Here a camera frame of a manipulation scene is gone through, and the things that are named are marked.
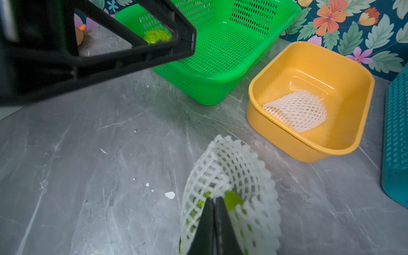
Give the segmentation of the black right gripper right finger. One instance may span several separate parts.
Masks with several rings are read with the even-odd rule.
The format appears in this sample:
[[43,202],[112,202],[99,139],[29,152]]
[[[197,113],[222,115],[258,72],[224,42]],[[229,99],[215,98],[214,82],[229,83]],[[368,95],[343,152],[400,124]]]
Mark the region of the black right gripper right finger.
[[215,254],[243,255],[222,197],[215,200]]

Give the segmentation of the green custard apple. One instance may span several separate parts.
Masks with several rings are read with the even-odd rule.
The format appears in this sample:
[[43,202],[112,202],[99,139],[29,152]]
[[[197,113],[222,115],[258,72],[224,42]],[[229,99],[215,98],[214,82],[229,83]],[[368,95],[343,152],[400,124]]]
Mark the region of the green custard apple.
[[[198,191],[198,196],[194,197],[193,195],[187,196],[187,201],[183,205],[182,213],[186,213],[186,216],[182,216],[181,219],[184,222],[184,227],[187,230],[186,241],[179,241],[179,254],[187,255],[188,250],[191,246],[193,238],[196,234],[197,227],[200,222],[200,218],[203,212],[203,207],[206,200],[210,197],[211,192]],[[243,205],[243,201],[240,196],[234,191],[226,191],[224,195],[224,201],[228,212],[232,212],[233,209],[237,206]],[[247,255],[249,252],[246,248],[241,249],[243,255]]]
[[170,41],[171,38],[172,38],[171,34],[160,29],[150,30],[146,32],[146,34],[144,35],[144,40],[148,44],[156,44],[164,41]]

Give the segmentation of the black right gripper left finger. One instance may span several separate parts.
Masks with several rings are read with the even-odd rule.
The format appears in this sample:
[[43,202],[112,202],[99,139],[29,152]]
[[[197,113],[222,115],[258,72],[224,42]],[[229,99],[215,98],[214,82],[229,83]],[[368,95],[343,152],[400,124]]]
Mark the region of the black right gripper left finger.
[[215,238],[215,205],[211,198],[204,204],[197,231],[188,250],[188,255],[212,255]]

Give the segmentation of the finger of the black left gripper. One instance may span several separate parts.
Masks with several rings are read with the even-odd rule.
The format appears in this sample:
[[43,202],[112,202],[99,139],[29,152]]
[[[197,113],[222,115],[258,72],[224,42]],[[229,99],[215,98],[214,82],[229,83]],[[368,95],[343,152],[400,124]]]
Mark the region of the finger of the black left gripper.
[[[171,33],[170,41],[148,44],[90,1],[2,1],[1,105],[28,105],[194,54],[197,31],[171,1],[138,4]],[[80,56],[75,11],[131,48]]]

